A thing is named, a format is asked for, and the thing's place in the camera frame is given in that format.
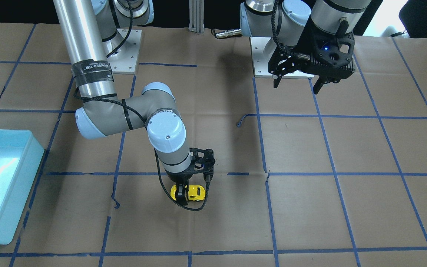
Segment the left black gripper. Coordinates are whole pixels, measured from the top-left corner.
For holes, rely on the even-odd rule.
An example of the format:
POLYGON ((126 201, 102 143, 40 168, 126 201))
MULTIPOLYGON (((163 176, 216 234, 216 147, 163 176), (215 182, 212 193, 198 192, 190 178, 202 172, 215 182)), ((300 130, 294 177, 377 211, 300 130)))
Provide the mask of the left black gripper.
POLYGON ((268 62, 268 71, 273 75, 273 87, 278 88, 283 76, 295 71, 317 75, 313 94, 317 95, 326 83, 338 83, 355 72, 352 54, 354 52, 353 32, 346 33, 349 23, 341 17, 334 34, 320 30, 317 26, 304 30, 304 47, 287 48, 279 41, 277 28, 282 20, 275 22, 271 17, 272 39, 276 49, 268 62))

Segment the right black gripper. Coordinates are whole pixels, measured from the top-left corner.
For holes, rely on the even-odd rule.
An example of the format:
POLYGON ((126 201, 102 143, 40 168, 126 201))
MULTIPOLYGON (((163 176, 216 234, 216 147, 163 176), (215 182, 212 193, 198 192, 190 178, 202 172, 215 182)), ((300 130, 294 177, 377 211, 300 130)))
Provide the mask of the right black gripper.
POLYGON ((165 165, 165 171, 171 181, 176 183, 176 202, 188 206, 189 179, 194 174, 203 174, 206 185, 210 185, 214 176, 214 151, 190 148, 188 156, 177 165, 165 165))

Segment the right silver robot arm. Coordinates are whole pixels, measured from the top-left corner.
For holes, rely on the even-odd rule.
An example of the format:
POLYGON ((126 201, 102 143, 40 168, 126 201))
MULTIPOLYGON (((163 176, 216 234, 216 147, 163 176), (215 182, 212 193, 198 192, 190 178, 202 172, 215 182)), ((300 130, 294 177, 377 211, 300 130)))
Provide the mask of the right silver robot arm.
POLYGON ((83 101, 76 123, 86 139, 97 139, 145 128, 156 165, 163 165, 175 184, 165 190, 182 208, 206 202, 214 175, 213 150, 188 144, 186 128, 171 89, 152 82, 141 95, 119 99, 114 88, 114 64, 129 59, 133 26, 153 21, 151 0, 55 0, 76 91, 83 101))

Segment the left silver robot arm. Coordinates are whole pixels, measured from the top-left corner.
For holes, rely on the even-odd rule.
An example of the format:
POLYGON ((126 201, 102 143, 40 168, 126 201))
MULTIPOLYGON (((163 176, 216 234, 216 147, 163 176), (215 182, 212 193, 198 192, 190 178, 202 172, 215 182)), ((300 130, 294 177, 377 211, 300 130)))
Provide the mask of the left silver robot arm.
POLYGON ((245 0, 239 8, 240 29, 248 37, 269 37, 273 52, 268 73, 277 88, 287 74, 318 76, 313 86, 339 83, 355 73, 354 27, 369 0, 245 0))

